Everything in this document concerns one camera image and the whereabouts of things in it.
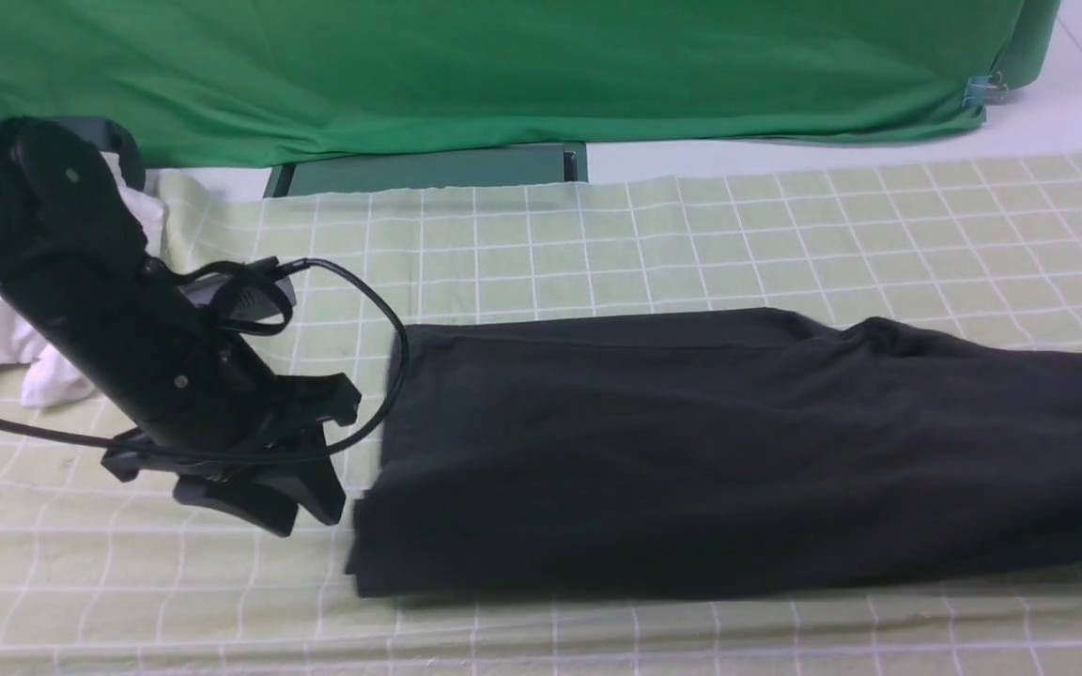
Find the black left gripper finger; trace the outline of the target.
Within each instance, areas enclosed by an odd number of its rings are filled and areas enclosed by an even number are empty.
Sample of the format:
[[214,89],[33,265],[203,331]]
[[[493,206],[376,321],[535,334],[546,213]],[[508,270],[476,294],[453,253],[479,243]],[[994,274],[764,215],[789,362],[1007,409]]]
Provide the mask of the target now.
[[287,538],[295,529],[296,501],[254,481],[212,481],[181,475],[173,498],[184,506],[236,517],[274,536]]
[[255,483],[268,503],[263,514],[270,518],[270,527],[295,526],[300,508],[319,523],[337,526],[347,504],[347,493],[328,456],[261,468],[255,472]]

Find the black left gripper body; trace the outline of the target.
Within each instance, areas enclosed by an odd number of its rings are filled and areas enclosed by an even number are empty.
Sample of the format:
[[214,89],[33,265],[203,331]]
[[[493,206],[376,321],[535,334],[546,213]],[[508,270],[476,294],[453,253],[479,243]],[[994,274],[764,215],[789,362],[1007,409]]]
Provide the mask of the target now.
[[288,465],[325,449],[327,421],[348,426],[361,394],[345,374],[283,376],[250,349],[227,352],[213,377],[168,393],[162,411],[115,437],[102,465],[119,481],[141,470],[222,479],[241,465]]

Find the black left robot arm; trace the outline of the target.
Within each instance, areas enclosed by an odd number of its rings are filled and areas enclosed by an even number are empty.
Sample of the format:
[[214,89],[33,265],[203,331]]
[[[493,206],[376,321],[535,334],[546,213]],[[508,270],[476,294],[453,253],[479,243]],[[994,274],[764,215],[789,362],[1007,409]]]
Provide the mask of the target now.
[[216,262],[180,275],[93,143],[55,121],[0,121],[0,297],[132,420],[102,443],[122,483],[169,472],[173,498],[288,536],[347,504],[325,423],[357,417],[348,377],[279,376],[246,339],[283,332],[289,265]]

